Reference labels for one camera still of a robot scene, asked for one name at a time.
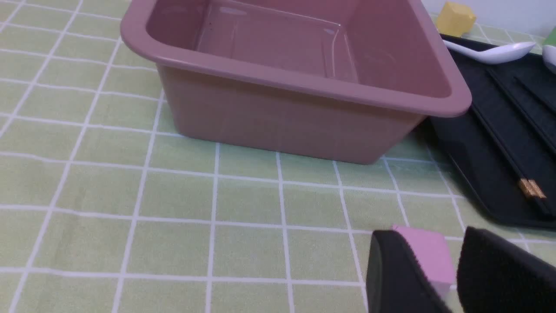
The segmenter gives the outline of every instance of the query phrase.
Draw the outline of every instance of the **black plastic tray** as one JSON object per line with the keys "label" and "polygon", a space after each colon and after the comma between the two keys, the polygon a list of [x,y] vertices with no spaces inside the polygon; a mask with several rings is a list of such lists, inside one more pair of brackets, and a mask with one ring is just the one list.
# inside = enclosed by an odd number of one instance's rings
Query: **black plastic tray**
{"label": "black plastic tray", "polygon": [[[443,39],[479,51],[494,47]],[[473,104],[457,118],[430,118],[441,146],[491,219],[556,229],[556,75],[531,53],[501,65],[451,54]],[[521,178],[535,180],[546,198],[527,198],[518,185]]]}

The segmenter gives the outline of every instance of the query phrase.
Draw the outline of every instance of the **spoon handle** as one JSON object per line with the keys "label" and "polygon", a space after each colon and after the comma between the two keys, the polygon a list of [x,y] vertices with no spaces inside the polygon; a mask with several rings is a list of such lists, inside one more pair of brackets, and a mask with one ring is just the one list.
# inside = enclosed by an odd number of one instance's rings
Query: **spoon handle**
{"label": "spoon handle", "polygon": [[459,53],[461,53],[462,55],[466,55],[468,57],[471,58],[476,58],[477,57],[477,51],[475,50],[471,50],[469,48],[466,48],[464,46],[460,46],[457,43],[453,43],[447,40],[444,40],[444,43],[446,44],[446,47],[448,47],[448,49],[453,50],[453,51],[457,51]]}

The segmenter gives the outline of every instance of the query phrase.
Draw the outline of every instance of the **white wall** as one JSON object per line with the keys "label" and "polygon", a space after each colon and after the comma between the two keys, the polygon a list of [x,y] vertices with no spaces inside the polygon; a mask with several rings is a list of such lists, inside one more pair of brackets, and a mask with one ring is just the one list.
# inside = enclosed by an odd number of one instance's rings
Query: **white wall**
{"label": "white wall", "polygon": [[[556,0],[453,0],[469,6],[477,22],[546,37],[556,27]],[[429,12],[440,13],[445,0],[422,0]]]}

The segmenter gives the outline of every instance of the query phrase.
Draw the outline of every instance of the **plastic basin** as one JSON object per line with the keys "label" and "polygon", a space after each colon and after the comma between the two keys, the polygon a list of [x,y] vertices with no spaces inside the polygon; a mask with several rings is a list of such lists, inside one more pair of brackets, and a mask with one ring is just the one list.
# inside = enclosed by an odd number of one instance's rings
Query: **plastic basin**
{"label": "plastic basin", "polygon": [[471,104],[419,0],[133,0],[121,33],[192,138],[369,164]]}

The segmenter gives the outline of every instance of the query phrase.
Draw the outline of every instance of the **white grid line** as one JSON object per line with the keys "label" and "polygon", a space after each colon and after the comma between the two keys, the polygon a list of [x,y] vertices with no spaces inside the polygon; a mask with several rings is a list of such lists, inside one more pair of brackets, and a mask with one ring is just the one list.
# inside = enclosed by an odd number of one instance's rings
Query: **white grid line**
{"label": "white grid line", "polygon": [[[504,30],[504,31],[506,32],[506,35],[508,35],[508,37],[510,37],[510,41],[511,41],[511,42],[515,42],[515,40],[510,36],[510,33],[508,32],[508,30]],[[531,38],[531,40],[535,43],[535,47],[533,47],[533,49],[535,49],[535,48],[542,48],[542,47],[537,43],[537,41],[535,40],[535,38],[533,38],[533,35],[526,34],[526,33],[520,33],[520,34],[522,34],[522,35],[527,35],[527,36],[529,36],[529,38]]]}
{"label": "white grid line", "polygon": [[[15,53],[15,54],[29,55],[29,56],[39,56],[39,57],[48,57],[49,56],[49,55],[46,55],[44,53],[39,53],[39,52],[28,52],[28,51],[23,51],[23,50],[14,50],[14,49],[5,49],[5,48],[0,48],[0,52]],[[97,60],[90,60],[90,59],[87,59],[87,58],[63,57],[63,56],[52,55],[50,57],[50,59],[51,60],[62,60],[62,61],[68,61],[68,62],[78,62],[78,63],[93,63],[93,64],[108,66],[107,62],[102,62],[102,61],[97,61]],[[112,67],[115,68],[115,69],[144,70],[144,71],[149,71],[149,72],[157,72],[156,69],[153,69],[151,67],[145,67],[145,66],[131,66],[131,65],[112,64]]]}
{"label": "white grid line", "polygon": [[479,41],[479,42],[483,42],[483,40],[486,40],[485,37],[482,37],[482,36],[472,36],[472,35],[466,36],[465,39],[469,39],[469,40],[473,40],[473,41]]}
{"label": "white grid line", "polygon": [[220,167],[220,143],[216,143],[214,157],[214,179],[212,181],[212,208],[210,220],[210,234],[208,238],[208,266],[207,266],[207,286],[205,291],[205,313],[211,311],[212,301],[212,272],[214,269],[214,245],[216,238],[216,210],[218,208],[218,174]]}
{"label": "white grid line", "polygon": [[[71,15],[71,17],[70,17],[69,21],[66,23],[66,26],[64,27],[63,31],[58,36],[58,39],[56,40],[56,43],[54,43],[54,46],[51,48],[50,53],[44,59],[44,62],[42,64],[41,68],[35,74],[35,77],[33,78],[33,81],[27,86],[22,98],[20,99],[20,101],[18,102],[18,104],[16,105],[15,109],[12,112],[13,115],[17,114],[17,112],[19,111],[19,109],[21,108],[21,106],[23,105],[25,100],[27,99],[27,97],[29,97],[29,94],[31,93],[31,90],[33,89],[33,85],[38,81],[39,77],[41,77],[42,72],[45,70],[48,63],[50,62],[50,58],[54,54],[55,50],[58,48],[58,45],[62,42],[62,39],[64,37],[65,32],[68,30],[71,23],[73,22],[73,20],[77,16],[77,12],[81,8],[81,5],[83,5],[83,0],[79,1],[74,13]],[[6,129],[8,128],[9,124],[12,121],[13,121],[13,117],[8,118],[8,121],[4,124],[4,127],[2,128],[2,130],[0,130],[0,138],[6,132]],[[73,160],[73,158],[77,154],[77,149],[79,148],[80,143],[81,143],[81,138],[78,138],[76,143],[75,143],[75,146],[73,147],[72,154],[70,155],[70,158],[69,158],[70,161]],[[13,295],[13,298],[12,298],[12,301],[10,303],[8,313],[15,313],[16,312],[16,307],[17,307],[17,304],[19,303],[19,299],[21,298],[21,294],[23,292],[23,287],[25,286],[25,283],[27,281],[27,277],[29,276],[28,269],[33,266],[34,259],[37,257],[38,251],[41,247],[42,240],[44,238],[44,235],[46,234],[48,224],[50,223],[50,219],[52,217],[51,208],[53,208],[56,205],[56,202],[58,201],[58,197],[59,197],[59,195],[62,191],[63,185],[66,182],[67,174],[68,174],[69,170],[70,170],[70,163],[67,163],[66,166],[64,167],[64,171],[63,171],[62,177],[60,178],[60,181],[58,183],[58,187],[56,188],[56,192],[54,193],[54,196],[52,197],[52,200],[50,202],[50,205],[49,205],[50,209],[47,211],[47,213],[44,217],[41,228],[40,228],[40,230],[38,232],[38,235],[37,235],[37,239],[35,240],[35,243],[33,245],[33,250],[31,251],[31,255],[29,256],[29,259],[27,260],[27,263],[25,265],[25,268],[27,270],[21,275],[21,278],[19,279],[19,283],[17,285],[16,291],[15,291],[15,293]]]}
{"label": "white grid line", "polygon": [[398,187],[398,182],[396,181],[396,178],[394,177],[394,173],[392,173],[392,170],[390,169],[390,165],[388,164],[388,161],[386,159],[383,159],[384,162],[384,166],[386,166],[386,171],[388,172],[388,175],[390,175],[390,179],[392,179],[392,183],[394,184],[394,189],[395,189],[395,193],[396,193],[396,198],[398,200],[398,206],[400,207],[401,210],[401,215],[404,217],[404,222],[406,226],[409,226],[409,220],[408,220],[408,216],[407,214],[405,214],[405,208],[404,208],[404,204],[401,201],[401,191]]}
{"label": "white grid line", "polygon": [[346,221],[347,235],[349,236],[349,242],[351,246],[351,253],[353,254],[353,260],[355,261],[355,270],[357,271],[357,277],[359,283],[361,284],[361,295],[363,296],[363,305],[365,306],[365,311],[369,312],[369,302],[367,300],[367,290],[365,286],[365,280],[363,279],[363,272],[361,270],[361,265],[359,264],[359,255],[357,252],[357,247],[355,245],[355,239],[353,237],[353,232],[351,231],[351,221],[349,219],[348,208],[346,206],[346,201],[344,197],[344,189],[342,187],[342,178],[340,176],[340,171],[338,170],[338,164],[336,161],[332,161],[334,166],[334,172],[336,173],[336,178],[338,180],[338,191],[340,192],[340,203],[342,205],[342,210],[344,211],[344,219]]}
{"label": "white grid line", "polygon": [[[0,273],[23,273],[24,267],[0,267]],[[62,277],[86,277],[86,278],[120,278],[124,279],[142,279],[142,280],[162,280],[162,281],[209,281],[213,282],[242,282],[242,283],[277,283],[287,284],[284,278],[257,278],[257,277],[229,277],[215,276],[212,278],[206,276],[180,276],[180,275],[153,275],[142,273],[110,273],[110,272],[72,272],[62,271],[54,268],[31,267],[31,273],[43,273]],[[294,285],[313,285],[313,286],[354,286],[359,287],[360,282],[355,281],[330,281],[330,280],[291,280]]]}
{"label": "white grid line", "polygon": [[476,25],[477,25],[477,27],[479,28],[479,30],[481,31],[481,34],[483,34],[483,37],[484,37],[489,43],[492,43],[492,41],[490,40],[490,38],[487,37],[487,34],[485,33],[485,31],[483,30],[483,28],[481,27],[481,25],[480,25],[480,24],[476,24]]}
{"label": "white grid line", "polygon": [[276,152],[276,169],[278,171],[278,191],[280,196],[280,217],[282,221],[282,240],[284,242],[284,261],[286,264],[287,301],[290,313],[295,313],[294,288],[291,284],[290,245],[287,236],[286,208],[284,206],[284,179],[282,176],[282,162],[280,153]]}
{"label": "white grid line", "polygon": [[440,175],[440,179],[442,179],[442,182],[444,183],[444,185],[446,186],[446,189],[448,190],[448,193],[450,194],[452,206],[454,207],[455,214],[458,217],[458,222],[459,222],[459,225],[461,227],[461,231],[463,231],[465,233],[465,223],[463,222],[463,218],[461,217],[461,213],[460,213],[460,210],[459,210],[458,203],[456,201],[455,194],[452,192],[452,190],[450,188],[450,185],[448,184],[448,181],[446,180],[446,177],[444,177],[444,174],[442,173],[442,170],[440,169],[440,166],[438,165],[438,163],[434,159],[433,153],[429,148],[429,144],[426,144],[425,146],[426,146],[427,152],[429,153],[430,159],[434,162],[434,167],[436,168],[436,170],[438,171],[438,174]]}
{"label": "white grid line", "polygon": [[[89,128],[108,128],[108,129],[115,129],[119,130],[118,128],[112,128],[110,126],[96,126],[87,125]],[[156,133],[157,135],[170,135],[173,134],[166,134],[166,133]],[[19,158],[28,158],[32,160],[38,160],[42,162],[49,162],[49,163],[62,163],[62,164],[78,164],[78,165],[90,165],[90,166],[98,166],[98,167],[112,167],[112,168],[122,168],[122,169],[142,169],[143,167],[138,165],[124,165],[124,164],[113,164],[113,163],[98,163],[98,162],[88,162],[88,161],[68,161],[68,160],[55,160],[44,158],[41,156],[36,156],[32,154],[26,153],[17,153],[17,152],[10,152],[10,151],[0,151],[0,156],[6,157],[19,157]],[[164,169],[164,168],[152,168],[147,167],[149,172],[163,172],[163,173],[173,173],[173,174],[184,174],[184,175],[193,175],[193,176],[200,176],[200,177],[215,177],[213,173],[202,173],[202,172],[192,172],[187,170],[173,170],[173,169]],[[216,175],[218,178],[227,178],[227,179],[234,179],[234,180],[245,180],[245,181],[252,181],[252,182],[266,182],[266,183],[279,183],[279,180],[276,179],[267,179],[267,178],[254,178],[254,177],[247,177],[247,176],[235,176],[235,175],[223,175],[218,174]],[[297,185],[297,186],[308,186],[308,187],[318,187],[318,188],[330,188],[330,189],[338,189],[340,188],[338,185],[328,185],[328,184],[317,184],[317,183],[306,183],[306,182],[296,182],[291,180],[284,180],[282,181],[285,185]],[[365,187],[353,187],[353,186],[342,186],[344,190],[358,190],[358,191],[366,191],[366,192],[377,192],[377,193],[390,193],[390,194],[405,194],[405,195],[416,195],[420,197],[428,197],[428,198],[463,198],[459,195],[449,195],[449,194],[435,194],[435,193],[419,193],[419,192],[405,192],[401,190],[391,190],[391,189],[379,189],[379,188],[365,188]]]}
{"label": "white grid line", "polygon": [[[50,33],[61,33],[61,31],[59,31],[59,30],[53,30],[53,29],[50,29],[50,28],[15,24],[15,23],[10,23],[10,22],[0,22],[0,25],[3,25],[4,28],[6,26],[10,26],[10,27],[22,28],[22,29],[25,29],[25,30],[35,30],[35,31],[43,31],[43,32],[50,32]],[[102,37],[102,36],[91,36],[91,35],[85,35],[85,34],[74,33],[74,32],[66,32],[66,35],[75,36],[75,37],[89,38],[89,39],[94,39],[94,40],[111,41],[111,42],[117,42],[118,41],[117,39],[114,39],[114,38]]]}
{"label": "white grid line", "polygon": [[21,0],[17,4],[17,7],[13,9],[12,13],[6,18],[6,20],[0,24],[0,33],[4,31],[6,25],[8,25],[8,23],[13,19],[13,17],[16,16],[17,12],[19,12],[19,10],[25,5],[25,1],[27,0]]}
{"label": "white grid line", "polygon": [[[76,11],[76,10],[70,10],[70,9],[61,9],[61,8],[56,8],[56,7],[42,6],[40,4],[26,3],[26,0],[23,0],[21,2],[9,1],[9,0],[0,0],[0,2],[11,3],[11,4],[18,4],[19,3],[21,6],[41,8],[41,9],[47,9],[47,10],[51,10],[51,11],[59,11],[59,12],[67,12],[67,13],[74,13]],[[78,15],[85,15],[85,16],[93,16],[93,17],[98,17],[98,18],[112,19],[114,21],[121,21],[122,20],[121,18],[117,18],[117,17],[105,16],[105,15],[93,14],[93,13],[86,13],[86,12],[77,12],[77,14]]]}
{"label": "white grid line", "polygon": [[[531,34],[526,34],[526,35],[529,35],[529,37],[530,37],[534,42],[537,42],[537,40],[535,39],[535,37],[534,37],[533,35],[531,35]],[[537,42],[536,47],[539,48],[539,49],[542,49],[542,48],[543,48],[543,47],[541,46],[541,44],[539,44],[538,42]]]}
{"label": "white grid line", "polygon": [[[114,55],[117,53],[116,52],[117,50],[118,47],[115,48],[115,51],[113,53]],[[148,142],[147,155],[145,157],[145,163],[143,165],[143,169],[141,173],[139,190],[137,192],[137,199],[135,201],[135,207],[133,208],[133,216],[131,218],[130,230],[129,230],[129,234],[127,235],[126,247],[123,253],[122,266],[120,268],[120,274],[122,276],[118,278],[118,284],[116,286],[116,294],[114,295],[114,302],[112,304],[112,313],[117,313],[118,308],[120,307],[120,301],[122,298],[122,290],[123,290],[123,280],[124,280],[123,276],[127,273],[127,265],[129,264],[130,261],[131,247],[133,245],[133,237],[135,235],[135,228],[137,227],[137,217],[139,216],[139,211],[141,209],[143,191],[145,190],[145,182],[147,180],[147,167],[151,161],[152,148],[155,145],[155,139],[156,139],[155,130],[158,127],[158,120],[160,119],[160,112],[162,111],[163,99],[164,99],[164,91],[161,91],[160,97],[158,98],[158,105],[156,108],[155,122],[153,123],[152,126],[151,138]]]}
{"label": "white grid line", "polygon": [[525,246],[525,250],[531,253],[531,248],[529,248],[529,244],[527,243],[527,239],[525,238],[525,236],[521,233],[521,231],[519,231],[519,229],[515,228],[515,231],[518,233],[521,239],[523,239],[523,245]]}
{"label": "white grid line", "polygon": [[[37,212],[48,212],[51,210],[55,213],[72,214],[81,217],[90,218],[104,218],[104,219],[121,219],[131,221],[133,216],[128,215],[117,215],[109,213],[98,213],[98,212],[83,212],[76,211],[67,208],[58,208],[49,206],[28,206],[19,204],[0,204],[0,210],[13,210],[13,211],[37,211]],[[187,218],[170,218],[170,217],[154,217],[154,216],[138,216],[137,221],[143,222],[165,222],[165,223],[184,223],[184,224],[203,224],[210,225],[211,221],[204,219],[187,219]],[[263,223],[247,223],[247,222],[229,222],[229,221],[215,221],[217,226],[235,226],[235,227],[250,227],[250,228],[271,228],[271,229],[282,229],[282,224],[263,224]],[[286,229],[291,230],[301,230],[301,231],[313,231],[313,232],[331,232],[331,233],[348,233],[349,231],[344,228],[330,228],[330,227],[314,227],[314,226],[301,226],[301,225],[286,225]],[[372,231],[366,229],[352,229],[354,234],[372,234]],[[448,241],[462,241],[463,237],[453,237],[444,236]],[[507,239],[511,242],[516,243],[545,243],[545,244],[556,244],[556,241],[545,240],[545,239]]]}

